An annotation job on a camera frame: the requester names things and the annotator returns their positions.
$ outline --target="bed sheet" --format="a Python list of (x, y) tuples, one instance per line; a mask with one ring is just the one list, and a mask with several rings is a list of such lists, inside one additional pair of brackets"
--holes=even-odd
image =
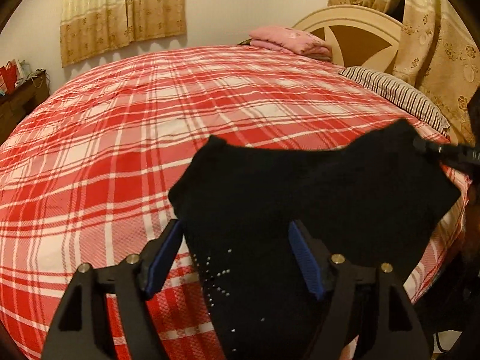
[[(340, 76), (339, 67), (248, 46), (142, 55), (67, 83), (0, 147), (0, 320), (39, 359), (76, 267), (118, 263), (173, 217), (167, 192), (210, 134), (234, 145), (342, 147), (404, 117), (438, 132)], [(415, 301), (462, 232), (462, 197), (434, 232), (405, 286)], [(120, 359), (129, 358), (114, 296), (107, 298)], [(222, 359), (198, 276), (183, 243), (148, 307), (172, 360)]]

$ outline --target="wooden cabinet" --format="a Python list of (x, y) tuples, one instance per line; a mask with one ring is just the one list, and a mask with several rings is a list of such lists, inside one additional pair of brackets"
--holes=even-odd
[(44, 70), (28, 79), (7, 96), (0, 96), (0, 144), (12, 133), (22, 119), (49, 97), (47, 75)]

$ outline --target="wall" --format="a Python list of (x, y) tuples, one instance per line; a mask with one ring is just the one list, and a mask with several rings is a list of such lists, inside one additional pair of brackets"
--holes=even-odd
[(62, 68), (59, 23), (62, 0), (23, 0), (0, 33), (0, 63), (26, 60), (44, 68), (53, 92), (95, 66), (152, 51), (215, 44), (235, 44), (248, 30), (264, 24), (293, 25), (326, 6), (327, 0), (186, 0), (187, 34), (133, 43), (123, 49)]

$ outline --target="red gift bag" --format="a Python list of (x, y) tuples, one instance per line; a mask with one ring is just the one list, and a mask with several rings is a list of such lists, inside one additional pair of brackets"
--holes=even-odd
[(6, 66), (0, 67), (0, 75), (7, 86), (7, 93), (12, 93), (15, 90), (15, 83), (17, 82), (17, 67), (11, 61), (8, 61)]

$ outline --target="headboard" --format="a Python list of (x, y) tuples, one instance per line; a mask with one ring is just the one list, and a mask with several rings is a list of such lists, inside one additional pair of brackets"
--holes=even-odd
[(374, 9), (342, 4), (313, 12), (294, 28), (332, 45), (332, 62), (337, 65), (392, 73), (402, 23)]

